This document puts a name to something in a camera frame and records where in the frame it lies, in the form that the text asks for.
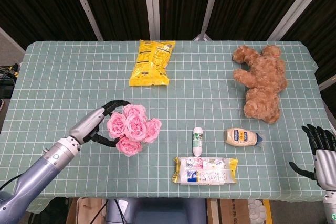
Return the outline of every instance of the robotic hand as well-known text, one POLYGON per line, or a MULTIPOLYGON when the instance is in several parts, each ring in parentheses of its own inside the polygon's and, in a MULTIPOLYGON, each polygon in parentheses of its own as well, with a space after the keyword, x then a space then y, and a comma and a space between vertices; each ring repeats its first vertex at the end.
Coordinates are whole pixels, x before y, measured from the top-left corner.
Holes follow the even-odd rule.
POLYGON ((316 180, 326 191, 323 199, 325 215, 328 223, 336 224, 336 139, 331 132, 321 127, 307 126, 302 126, 302 129, 308 136, 314 156, 314 173, 300 169, 293 162, 289 162, 289 165, 298 174, 316 180))
POLYGON ((106 115, 119 106, 130 104, 127 101, 110 101, 103 107, 91 111, 69 131, 69 136, 61 138, 17 181, 13 195, 0 192, 0 223, 16 224, 29 204, 66 167, 80 151, 80 145, 93 140, 100 144, 115 147, 118 140, 109 141, 98 135, 99 124, 106 115))

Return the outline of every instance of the table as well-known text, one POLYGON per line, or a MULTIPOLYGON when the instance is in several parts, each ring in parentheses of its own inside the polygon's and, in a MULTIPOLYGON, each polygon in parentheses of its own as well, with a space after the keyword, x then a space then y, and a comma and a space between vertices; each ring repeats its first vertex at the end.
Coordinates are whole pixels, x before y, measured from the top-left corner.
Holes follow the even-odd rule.
MULTIPOLYGON (((159 139, 137 156, 86 143, 79 155, 29 207, 40 212, 54 197, 202 197, 321 200, 316 182, 290 166, 313 170, 301 125, 330 128, 314 77, 317 68, 297 41, 177 41, 167 67, 167 87, 128 85, 138 41, 43 41, 27 48, 1 133, 0 184, 24 172, 45 147, 66 136, 89 111, 109 100, 142 104, 162 121, 159 139), (276 44, 286 61, 288 88, 281 93, 276 124, 243 114, 246 88, 233 80, 241 65, 232 52, 276 44), (192 155, 192 130, 204 129, 203 156, 239 159, 237 183, 186 186, 171 182, 174 157, 192 155), (223 130, 242 127, 266 136, 266 146, 224 144, 223 130)), ((101 134, 108 137, 106 120, 101 134)), ((6 189, 12 191, 14 183, 6 189)))

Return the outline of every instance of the bouquet of pink roses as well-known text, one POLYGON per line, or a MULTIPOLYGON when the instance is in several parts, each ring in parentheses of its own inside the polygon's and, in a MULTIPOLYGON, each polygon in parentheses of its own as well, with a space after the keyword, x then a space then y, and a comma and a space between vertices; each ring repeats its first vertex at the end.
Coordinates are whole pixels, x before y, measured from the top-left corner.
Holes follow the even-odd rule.
POLYGON ((119 138, 117 149, 130 157, 142 151, 143 144, 157 139, 162 124, 157 118, 147 120, 146 108, 142 105, 128 104, 122 112, 111 115, 107 129, 111 138, 119 138))

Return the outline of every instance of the teddy bear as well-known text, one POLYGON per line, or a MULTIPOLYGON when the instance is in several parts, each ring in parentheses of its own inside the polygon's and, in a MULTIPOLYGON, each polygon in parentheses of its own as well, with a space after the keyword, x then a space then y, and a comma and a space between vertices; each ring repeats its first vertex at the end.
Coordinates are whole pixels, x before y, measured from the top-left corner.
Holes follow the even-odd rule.
POLYGON ((285 62, 281 50, 275 45, 266 46, 261 54, 245 45, 233 53, 237 63, 247 63, 250 71, 235 69, 233 78, 250 88, 246 93, 244 114, 248 118, 275 123, 280 117, 279 92, 287 87, 285 62))

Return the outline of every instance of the snack package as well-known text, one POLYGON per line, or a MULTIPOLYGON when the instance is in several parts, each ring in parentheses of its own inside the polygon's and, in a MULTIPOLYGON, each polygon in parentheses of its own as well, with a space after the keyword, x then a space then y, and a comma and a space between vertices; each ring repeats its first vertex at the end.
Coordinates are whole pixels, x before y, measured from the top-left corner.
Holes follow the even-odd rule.
POLYGON ((165 68, 175 47, 174 41, 140 40, 137 61, 130 78, 130 86, 168 85, 165 68))
POLYGON ((236 182, 238 160, 222 157, 176 157, 172 181, 181 185, 223 185, 236 182))

